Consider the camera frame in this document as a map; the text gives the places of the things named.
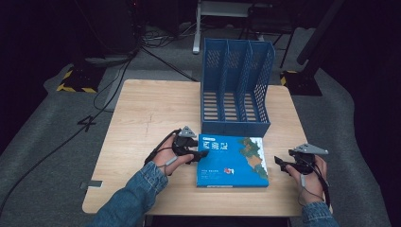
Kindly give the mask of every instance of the denim jacket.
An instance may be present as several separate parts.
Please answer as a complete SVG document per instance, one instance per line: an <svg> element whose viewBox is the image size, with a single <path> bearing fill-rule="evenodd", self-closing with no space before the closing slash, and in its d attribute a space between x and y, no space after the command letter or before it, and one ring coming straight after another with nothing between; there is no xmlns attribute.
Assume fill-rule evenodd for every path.
<svg viewBox="0 0 401 227"><path fill-rule="evenodd" d="M149 162L133 175L124 188L114 193L87 226L135 226L167 183L168 179L162 171ZM303 221L307 227L339 226L324 202L306 205L303 208Z"/></svg>

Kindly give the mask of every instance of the blue book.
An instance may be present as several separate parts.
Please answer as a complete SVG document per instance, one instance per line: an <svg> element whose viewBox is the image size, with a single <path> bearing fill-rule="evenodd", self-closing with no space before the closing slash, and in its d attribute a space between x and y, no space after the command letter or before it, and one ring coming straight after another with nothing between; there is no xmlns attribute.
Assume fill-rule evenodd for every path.
<svg viewBox="0 0 401 227"><path fill-rule="evenodd" d="M262 138L200 134L198 150L197 187L269 186Z"/></svg>

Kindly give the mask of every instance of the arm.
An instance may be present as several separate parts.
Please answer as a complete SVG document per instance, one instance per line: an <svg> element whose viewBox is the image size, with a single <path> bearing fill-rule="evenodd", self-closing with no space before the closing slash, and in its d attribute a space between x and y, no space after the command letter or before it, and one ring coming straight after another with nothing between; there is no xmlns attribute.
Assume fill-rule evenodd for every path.
<svg viewBox="0 0 401 227"><path fill-rule="evenodd" d="M171 136L159 149L154 159L136 172L126 186L114 193L100 208L92 226L134 226L153 206L156 196L167 186L168 178L178 166L191 161L194 156L180 156L168 166L165 164L175 157Z"/></svg>
<svg viewBox="0 0 401 227"><path fill-rule="evenodd" d="M326 180L327 164L315 155L316 166ZM339 226L334 220L330 210L323 201L323 188L315 172L305 175L305 186L301 182L301 174L292 166L287 165L288 173L294 178L300 193L300 202L305 204L302 217L305 227Z"/></svg>

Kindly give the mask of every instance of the plastic desk organizer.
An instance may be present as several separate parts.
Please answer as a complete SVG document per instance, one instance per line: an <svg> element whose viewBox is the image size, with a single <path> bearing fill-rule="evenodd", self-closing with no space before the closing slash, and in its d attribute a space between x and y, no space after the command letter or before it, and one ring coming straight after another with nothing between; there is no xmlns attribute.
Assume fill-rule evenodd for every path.
<svg viewBox="0 0 401 227"><path fill-rule="evenodd" d="M207 134L263 137L275 52L270 42L205 39L200 118Z"/></svg>

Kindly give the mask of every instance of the hand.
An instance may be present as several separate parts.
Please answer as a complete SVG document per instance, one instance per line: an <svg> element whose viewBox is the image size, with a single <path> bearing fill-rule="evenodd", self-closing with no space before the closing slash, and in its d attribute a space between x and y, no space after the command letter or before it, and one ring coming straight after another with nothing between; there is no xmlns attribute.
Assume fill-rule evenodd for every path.
<svg viewBox="0 0 401 227"><path fill-rule="evenodd" d="M192 159L194 159L193 154L185 154L183 156L178 156L177 160L174 161L172 164L169 166L166 166L166 162L170 161L172 158L177 156L173 149L172 149L172 144L174 141L175 135L171 135L159 148L159 152L157 152L156 156L153 158L153 162L159 167L159 169L165 174L165 175L171 175L174 170Z"/></svg>
<svg viewBox="0 0 401 227"><path fill-rule="evenodd" d="M326 180L327 163L321 157L315 155L315 164L318 167L318 172L320 170L324 180ZM301 184L301 173L290 165L286 165L286 169L298 184L300 198L304 200L305 204L323 200L323 188L315 172L305 175L305 188L303 188Z"/></svg>

